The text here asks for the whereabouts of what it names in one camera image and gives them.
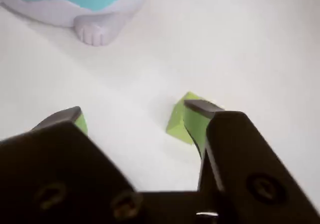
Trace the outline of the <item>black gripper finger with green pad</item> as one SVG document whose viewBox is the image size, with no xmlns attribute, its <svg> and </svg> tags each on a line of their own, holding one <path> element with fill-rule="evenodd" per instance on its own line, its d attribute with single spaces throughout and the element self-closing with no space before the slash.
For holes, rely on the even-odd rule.
<svg viewBox="0 0 320 224">
<path fill-rule="evenodd" d="M 0 142 L 1 223 L 140 223 L 142 196 L 75 106 Z"/>
<path fill-rule="evenodd" d="M 185 128 L 209 158 L 222 195 L 222 222 L 319 223 L 317 210 L 246 114 L 200 99 L 184 106 Z"/>
</svg>

